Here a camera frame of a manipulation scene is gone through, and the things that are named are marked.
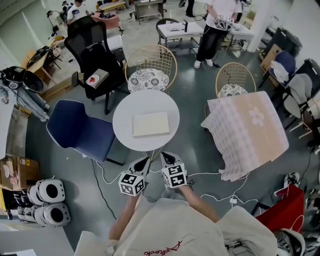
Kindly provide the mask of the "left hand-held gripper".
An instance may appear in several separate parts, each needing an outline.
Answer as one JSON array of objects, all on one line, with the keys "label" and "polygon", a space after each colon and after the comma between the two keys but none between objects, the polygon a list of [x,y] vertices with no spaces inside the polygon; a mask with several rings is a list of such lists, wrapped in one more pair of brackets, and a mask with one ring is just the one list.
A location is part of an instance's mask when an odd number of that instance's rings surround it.
[{"label": "left hand-held gripper", "polygon": [[151,159],[142,157],[133,161],[128,169],[120,175],[118,185],[124,195],[137,196],[146,188],[147,175],[149,174]]}]

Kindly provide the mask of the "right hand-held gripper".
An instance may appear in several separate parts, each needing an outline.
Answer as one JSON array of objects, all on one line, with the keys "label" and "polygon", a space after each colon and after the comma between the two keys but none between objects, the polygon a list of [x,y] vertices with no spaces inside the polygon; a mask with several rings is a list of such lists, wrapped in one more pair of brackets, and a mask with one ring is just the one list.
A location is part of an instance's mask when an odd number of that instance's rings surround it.
[{"label": "right hand-held gripper", "polygon": [[162,176],[167,186],[178,188],[187,185],[187,171],[181,158],[174,153],[163,151],[160,153]]}]

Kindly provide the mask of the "white cardboard box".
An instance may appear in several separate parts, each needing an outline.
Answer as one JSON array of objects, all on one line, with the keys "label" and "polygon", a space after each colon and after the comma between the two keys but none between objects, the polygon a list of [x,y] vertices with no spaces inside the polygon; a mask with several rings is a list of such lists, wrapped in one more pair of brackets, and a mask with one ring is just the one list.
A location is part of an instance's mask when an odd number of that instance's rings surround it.
[{"label": "white cardboard box", "polygon": [[134,115],[131,118],[132,135],[170,133],[167,112]]}]

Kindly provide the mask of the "person's left forearm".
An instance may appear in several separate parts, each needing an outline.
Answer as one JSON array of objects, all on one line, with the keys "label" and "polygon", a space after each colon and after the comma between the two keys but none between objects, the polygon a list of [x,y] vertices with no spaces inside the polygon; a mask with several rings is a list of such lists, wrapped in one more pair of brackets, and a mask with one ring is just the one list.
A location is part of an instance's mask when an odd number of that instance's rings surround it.
[{"label": "person's left forearm", "polygon": [[112,225],[112,227],[109,230],[108,239],[109,240],[116,240],[119,241],[124,230],[126,229],[128,223],[130,222],[136,208],[136,204],[139,200],[139,195],[137,196],[129,196],[128,201],[119,215],[119,217],[116,219],[115,223]]}]

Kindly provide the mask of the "person's right forearm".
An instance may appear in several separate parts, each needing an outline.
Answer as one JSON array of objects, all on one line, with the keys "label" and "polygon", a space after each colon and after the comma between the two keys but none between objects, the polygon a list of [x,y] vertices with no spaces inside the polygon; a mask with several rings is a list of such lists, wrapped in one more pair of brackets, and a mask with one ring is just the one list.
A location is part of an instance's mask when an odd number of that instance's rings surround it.
[{"label": "person's right forearm", "polygon": [[214,223],[220,220],[216,210],[197,194],[195,194],[189,185],[180,186],[178,189],[182,192],[183,196],[194,210],[206,216]]}]

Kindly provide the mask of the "person's grey jeans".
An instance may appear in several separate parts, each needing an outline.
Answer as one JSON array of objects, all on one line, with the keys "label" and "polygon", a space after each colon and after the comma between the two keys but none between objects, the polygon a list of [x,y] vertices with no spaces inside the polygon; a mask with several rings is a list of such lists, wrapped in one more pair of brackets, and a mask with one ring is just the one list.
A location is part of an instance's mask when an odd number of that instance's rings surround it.
[{"label": "person's grey jeans", "polygon": [[172,189],[170,187],[167,187],[161,194],[161,198],[164,199],[171,199],[171,200],[181,200],[185,201],[186,198],[183,195],[183,193],[177,188],[177,189]]}]

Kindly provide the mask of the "round white side table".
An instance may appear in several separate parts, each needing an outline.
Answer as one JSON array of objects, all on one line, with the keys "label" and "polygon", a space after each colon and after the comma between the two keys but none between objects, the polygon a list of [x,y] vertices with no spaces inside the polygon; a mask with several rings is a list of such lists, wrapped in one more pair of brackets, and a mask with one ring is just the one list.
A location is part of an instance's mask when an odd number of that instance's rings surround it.
[{"label": "round white side table", "polygon": [[[166,112],[169,133],[134,138],[132,135],[133,116]],[[127,148],[142,152],[152,152],[151,161],[159,155],[163,147],[174,137],[180,124],[180,112],[176,102],[166,93],[145,89],[126,96],[116,107],[112,125],[115,136]]]}]

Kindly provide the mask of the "person's beige shirt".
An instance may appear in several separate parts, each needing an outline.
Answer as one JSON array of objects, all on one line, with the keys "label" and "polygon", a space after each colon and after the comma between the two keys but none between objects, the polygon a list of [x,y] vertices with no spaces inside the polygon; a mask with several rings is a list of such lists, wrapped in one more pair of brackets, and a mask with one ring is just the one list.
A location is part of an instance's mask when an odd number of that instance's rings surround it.
[{"label": "person's beige shirt", "polygon": [[213,222],[186,201],[141,198],[119,239],[83,231],[74,256],[277,256],[275,235],[235,206]]}]

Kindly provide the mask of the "blue shell chair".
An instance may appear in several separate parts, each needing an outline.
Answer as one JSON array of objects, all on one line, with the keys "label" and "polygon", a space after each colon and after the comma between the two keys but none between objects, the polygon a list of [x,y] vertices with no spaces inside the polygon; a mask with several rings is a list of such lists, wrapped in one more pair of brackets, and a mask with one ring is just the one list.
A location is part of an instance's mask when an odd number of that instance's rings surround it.
[{"label": "blue shell chair", "polygon": [[87,115],[81,101],[59,100],[52,109],[46,130],[63,149],[72,148],[99,163],[124,165],[108,157],[116,138],[112,123]]}]

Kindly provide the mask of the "pink checked tablecloth table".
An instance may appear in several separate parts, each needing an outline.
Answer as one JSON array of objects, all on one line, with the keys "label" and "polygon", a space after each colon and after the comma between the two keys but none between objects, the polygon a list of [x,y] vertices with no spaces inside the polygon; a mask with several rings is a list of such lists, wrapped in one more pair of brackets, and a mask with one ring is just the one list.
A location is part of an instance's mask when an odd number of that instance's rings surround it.
[{"label": "pink checked tablecloth table", "polygon": [[265,91],[208,100],[209,115],[201,123],[214,140],[225,167],[223,181],[234,182],[273,162],[289,142],[279,115]]}]

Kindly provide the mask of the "floral round seat cushion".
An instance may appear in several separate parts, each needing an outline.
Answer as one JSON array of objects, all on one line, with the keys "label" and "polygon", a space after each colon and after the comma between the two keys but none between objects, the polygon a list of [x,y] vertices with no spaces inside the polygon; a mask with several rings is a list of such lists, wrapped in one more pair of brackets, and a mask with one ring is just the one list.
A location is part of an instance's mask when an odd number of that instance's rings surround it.
[{"label": "floral round seat cushion", "polygon": [[141,90],[164,91],[169,84],[169,76],[155,68],[144,68],[135,71],[128,79],[130,93]]},{"label": "floral round seat cushion", "polygon": [[218,97],[225,98],[231,96],[245,95],[247,93],[248,92],[242,86],[239,86],[237,84],[226,84],[218,92]]}]

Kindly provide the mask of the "white plate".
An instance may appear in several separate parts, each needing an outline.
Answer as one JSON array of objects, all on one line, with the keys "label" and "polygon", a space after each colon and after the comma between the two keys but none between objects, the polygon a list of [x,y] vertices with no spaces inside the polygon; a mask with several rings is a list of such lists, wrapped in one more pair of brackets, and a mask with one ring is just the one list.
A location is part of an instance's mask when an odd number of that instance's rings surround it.
[{"label": "white plate", "polygon": [[[90,82],[90,78],[95,78],[95,82]],[[86,84],[95,88],[98,85],[99,80],[100,80],[100,77],[96,74],[93,74],[86,80]]]}]

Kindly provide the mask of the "grey flat box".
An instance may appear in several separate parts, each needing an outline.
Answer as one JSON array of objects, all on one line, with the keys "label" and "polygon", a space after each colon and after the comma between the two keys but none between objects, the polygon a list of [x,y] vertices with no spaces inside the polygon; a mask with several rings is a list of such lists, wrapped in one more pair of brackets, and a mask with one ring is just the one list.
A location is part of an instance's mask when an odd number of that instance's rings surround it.
[{"label": "grey flat box", "polygon": [[90,87],[97,89],[105,81],[105,79],[107,79],[109,77],[110,74],[107,71],[104,71],[102,69],[97,69],[92,75],[98,75],[100,78],[96,87],[92,87],[89,85]]}]

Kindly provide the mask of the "brown cardboard box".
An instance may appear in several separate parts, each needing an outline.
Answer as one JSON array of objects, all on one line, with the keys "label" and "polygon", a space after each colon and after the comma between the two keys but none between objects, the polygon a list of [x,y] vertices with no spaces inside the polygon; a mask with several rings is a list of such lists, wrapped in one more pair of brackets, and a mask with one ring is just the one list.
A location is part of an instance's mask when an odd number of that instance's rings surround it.
[{"label": "brown cardboard box", "polygon": [[32,159],[11,156],[0,160],[0,188],[26,190],[40,180],[40,166]]}]

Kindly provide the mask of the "red bag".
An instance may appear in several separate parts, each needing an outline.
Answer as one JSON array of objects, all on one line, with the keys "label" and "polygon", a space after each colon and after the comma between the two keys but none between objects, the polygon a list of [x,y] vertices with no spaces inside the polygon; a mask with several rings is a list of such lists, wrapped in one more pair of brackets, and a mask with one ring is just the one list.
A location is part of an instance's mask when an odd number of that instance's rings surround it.
[{"label": "red bag", "polygon": [[290,229],[301,233],[305,209],[303,190],[290,184],[281,189],[278,194],[282,199],[258,215],[256,219],[272,232]]}]

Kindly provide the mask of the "white work table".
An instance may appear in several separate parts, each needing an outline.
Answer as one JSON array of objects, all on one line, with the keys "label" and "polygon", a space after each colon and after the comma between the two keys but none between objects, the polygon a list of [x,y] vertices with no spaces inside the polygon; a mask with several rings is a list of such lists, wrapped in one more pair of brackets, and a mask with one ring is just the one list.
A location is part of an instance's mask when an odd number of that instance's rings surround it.
[{"label": "white work table", "polygon": [[234,42],[240,42],[241,46],[238,49],[242,51],[247,51],[248,46],[252,39],[254,38],[254,34],[243,24],[236,23],[233,28],[228,32],[227,37],[229,43],[227,45],[226,50],[228,51],[232,48]]},{"label": "white work table", "polygon": [[171,52],[190,50],[196,54],[204,29],[196,22],[175,22],[157,26],[158,43]]}]

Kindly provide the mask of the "black mesh office chair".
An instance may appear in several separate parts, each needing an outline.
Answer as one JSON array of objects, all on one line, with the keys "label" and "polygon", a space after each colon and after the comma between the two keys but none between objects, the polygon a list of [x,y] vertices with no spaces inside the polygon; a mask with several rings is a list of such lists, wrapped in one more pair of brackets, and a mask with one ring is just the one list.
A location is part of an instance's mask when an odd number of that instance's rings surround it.
[{"label": "black mesh office chair", "polygon": [[[71,84],[74,87],[79,85],[84,88],[86,97],[92,101],[105,96],[104,113],[107,115],[110,112],[108,110],[110,93],[129,92],[120,88],[126,82],[124,65],[121,60],[117,60],[108,46],[106,25],[101,21],[94,21],[90,16],[85,16],[71,23],[67,33],[64,45],[76,59],[83,74],[83,80],[80,80],[78,72],[74,72]],[[89,85],[88,79],[98,70],[107,72],[108,76],[94,88]]]}]

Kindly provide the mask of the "black hard-shell backpack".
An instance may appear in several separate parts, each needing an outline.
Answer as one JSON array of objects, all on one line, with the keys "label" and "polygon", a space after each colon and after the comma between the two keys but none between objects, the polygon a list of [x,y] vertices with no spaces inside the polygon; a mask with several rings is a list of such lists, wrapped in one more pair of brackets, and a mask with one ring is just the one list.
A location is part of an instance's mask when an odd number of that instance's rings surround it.
[{"label": "black hard-shell backpack", "polygon": [[22,80],[23,86],[32,92],[41,93],[44,90],[43,81],[33,72],[26,70]]}]

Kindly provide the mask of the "tall cardboard box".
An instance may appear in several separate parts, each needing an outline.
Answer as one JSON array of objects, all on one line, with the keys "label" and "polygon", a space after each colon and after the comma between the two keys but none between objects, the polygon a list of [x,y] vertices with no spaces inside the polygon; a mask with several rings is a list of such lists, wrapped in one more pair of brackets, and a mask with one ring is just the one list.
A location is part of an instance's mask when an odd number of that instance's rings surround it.
[{"label": "tall cardboard box", "polygon": [[271,61],[274,61],[276,58],[276,55],[281,51],[282,49],[280,47],[278,47],[276,44],[273,44],[268,54],[264,57],[264,59],[260,64],[260,68],[264,73],[266,73],[269,70]]}]

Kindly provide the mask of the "wooden desk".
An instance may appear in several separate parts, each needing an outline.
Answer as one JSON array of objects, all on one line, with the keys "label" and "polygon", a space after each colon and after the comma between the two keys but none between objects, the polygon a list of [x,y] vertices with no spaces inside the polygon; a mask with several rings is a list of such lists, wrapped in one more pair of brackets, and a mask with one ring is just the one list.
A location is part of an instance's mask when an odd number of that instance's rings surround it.
[{"label": "wooden desk", "polygon": [[41,74],[41,78],[46,77],[56,85],[56,81],[47,69],[48,67],[53,68],[53,66],[61,69],[57,64],[57,61],[62,61],[61,53],[62,48],[59,46],[58,41],[51,39],[37,50],[30,50],[22,62],[22,67],[36,75]]}]

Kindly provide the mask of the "grey petal chair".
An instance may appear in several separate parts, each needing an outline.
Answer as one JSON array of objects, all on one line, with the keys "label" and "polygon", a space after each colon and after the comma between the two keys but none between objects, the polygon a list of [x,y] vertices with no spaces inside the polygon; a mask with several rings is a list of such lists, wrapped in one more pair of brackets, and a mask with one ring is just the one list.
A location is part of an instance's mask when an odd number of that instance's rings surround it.
[{"label": "grey petal chair", "polygon": [[288,93],[282,96],[285,110],[299,119],[302,108],[311,98],[312,86],[313,83],[308,74],[296,74],[288,83]]}]

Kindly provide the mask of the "white grey shell backpack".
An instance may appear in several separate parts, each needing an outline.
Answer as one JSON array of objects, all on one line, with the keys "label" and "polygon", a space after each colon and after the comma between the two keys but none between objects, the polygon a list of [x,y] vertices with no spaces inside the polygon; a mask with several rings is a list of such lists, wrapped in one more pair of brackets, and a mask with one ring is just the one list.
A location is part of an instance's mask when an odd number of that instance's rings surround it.
[{"label": "white grey shell backpack", "polygon": [[304,237],[291,229],[282,228],[275,231],[277,256],[303,256],[306,248]]}]

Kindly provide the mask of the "dark blue padded chair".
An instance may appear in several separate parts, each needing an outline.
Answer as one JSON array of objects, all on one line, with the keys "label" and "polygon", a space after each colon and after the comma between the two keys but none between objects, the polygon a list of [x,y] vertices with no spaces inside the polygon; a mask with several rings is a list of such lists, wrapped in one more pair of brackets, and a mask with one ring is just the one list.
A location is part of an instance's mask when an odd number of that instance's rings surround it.
[{"label": "dark blue padded chair", "polygon": [[281,84],[287,83],[296,71],[296,60],[287,51],[276,54],[271,61],[269,73]]}]

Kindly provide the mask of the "grey metal table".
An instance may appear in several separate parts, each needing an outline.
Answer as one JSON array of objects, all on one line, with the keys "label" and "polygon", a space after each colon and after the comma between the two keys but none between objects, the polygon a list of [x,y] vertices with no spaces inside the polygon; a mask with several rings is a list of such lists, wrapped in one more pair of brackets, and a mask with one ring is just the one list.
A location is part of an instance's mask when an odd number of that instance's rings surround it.
[{"label": "grey metal table", "polygon": [[136,0],[134,1],[135,19],[141,23],[144,18],[161,17],[164,18],[163,0]]}]

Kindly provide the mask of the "black bin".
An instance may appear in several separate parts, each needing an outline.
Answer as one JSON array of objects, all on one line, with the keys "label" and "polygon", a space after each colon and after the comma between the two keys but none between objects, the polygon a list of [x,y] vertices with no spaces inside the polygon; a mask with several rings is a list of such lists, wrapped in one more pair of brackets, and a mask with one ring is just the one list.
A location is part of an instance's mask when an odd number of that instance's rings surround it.
[{"label": "black bin", "polygon": [[296,73],[307,74],[313,83],[320,83],[320,66],[311,58],[305,59],[304,63],[298,68]]}]

